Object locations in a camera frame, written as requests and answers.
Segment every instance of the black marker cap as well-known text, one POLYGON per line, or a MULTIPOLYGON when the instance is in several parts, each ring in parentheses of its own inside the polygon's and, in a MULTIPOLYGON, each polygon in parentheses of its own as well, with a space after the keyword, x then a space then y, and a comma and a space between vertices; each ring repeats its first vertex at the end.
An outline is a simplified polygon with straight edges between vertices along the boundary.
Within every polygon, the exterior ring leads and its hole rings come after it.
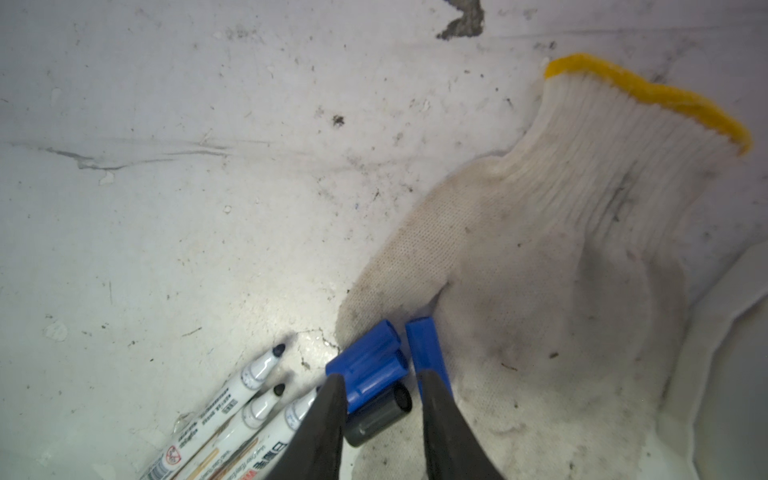
POLYGON ((277 358, 280 358, 281 356, 283 356, 283 352, 285 352, 285 351, 286 351, 286 344, 285 343, 281 343, 281 344, 279 344, 278 346, 276 346, 275 348, 272 349, 272 354, 274 356, 276 356, 277 358))
POLYGON ((408 415, 412 407, 408 389, 395 382, 349 416, 344 437, 351 446, 359 447, 408 415))

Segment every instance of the dirty white floor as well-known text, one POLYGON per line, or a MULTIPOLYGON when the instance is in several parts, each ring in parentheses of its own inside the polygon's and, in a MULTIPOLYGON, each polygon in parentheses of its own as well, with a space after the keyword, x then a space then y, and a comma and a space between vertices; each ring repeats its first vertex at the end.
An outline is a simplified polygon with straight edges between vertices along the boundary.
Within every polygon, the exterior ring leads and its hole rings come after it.
POLYGON ((2 2, 0 478, 136 478, 291 333, 299 395, 409 209, 523 135, 546 58, 601 55, 752 130, 681 245, 693 297, 768 236, 763 0, 481 4, 481 35, 443 41, 443 0, 2 2))

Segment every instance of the white work glove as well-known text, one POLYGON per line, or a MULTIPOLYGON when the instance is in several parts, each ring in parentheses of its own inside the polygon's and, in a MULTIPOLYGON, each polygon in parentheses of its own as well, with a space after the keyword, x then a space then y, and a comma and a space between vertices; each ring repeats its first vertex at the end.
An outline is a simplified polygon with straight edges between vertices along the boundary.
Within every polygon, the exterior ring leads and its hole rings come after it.
MULTIPOLYGON (((685 329, 674 232, 749 134, 588 55, 545 77, 528 133, 414 209, 349 292, 336 338, 385 318, 402 329, 440 293, 456 404, 506 478, 633 478, 685 329)), ((355 479, 422 478, 414 403, 362 447, 355 479)))

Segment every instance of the black marker tip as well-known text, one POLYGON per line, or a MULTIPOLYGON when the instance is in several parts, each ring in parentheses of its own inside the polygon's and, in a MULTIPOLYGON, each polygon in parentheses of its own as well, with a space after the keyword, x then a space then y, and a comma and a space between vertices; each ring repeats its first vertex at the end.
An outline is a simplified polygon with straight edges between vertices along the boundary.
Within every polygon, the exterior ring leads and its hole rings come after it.
POLYGON ((283 352, 285 352, 285 351, 286 351, 286 344, 285 343, 281 343, 281 344, 279 344, 278 346, 276 346, 275 348, 272 349, 272 354, 274 356, 276 356, 277 358, 280 358, 281 356, 283 356, 283 352))

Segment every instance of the marker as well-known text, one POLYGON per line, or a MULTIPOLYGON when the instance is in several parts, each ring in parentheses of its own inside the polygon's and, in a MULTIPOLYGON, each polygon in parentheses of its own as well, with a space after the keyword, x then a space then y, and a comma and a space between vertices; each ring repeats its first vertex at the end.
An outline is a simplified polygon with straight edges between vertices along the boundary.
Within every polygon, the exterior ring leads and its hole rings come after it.
POLYGON ((176 480, 208 480, 239 447, 248 441, 266 421, 286 389, 280 383, 269 392, 253 399, 225 423, 219 432, 181 469, 176 480))
POLYGON ((166 447, 141 480, 167 480, 181 470, 224 422, 232 417, 266 381, 286 346, 274 347, 252 361, 221 387, 203 411, 166 447))
POLYGON ((256 438, 243 450, 239 458, 231 462, 229 468, 219 472, 212 480, 251 480, 257 475, 259 478, 266 477, 296 434, 315 397, 317 389, 289 404, 257 433, 256 438))

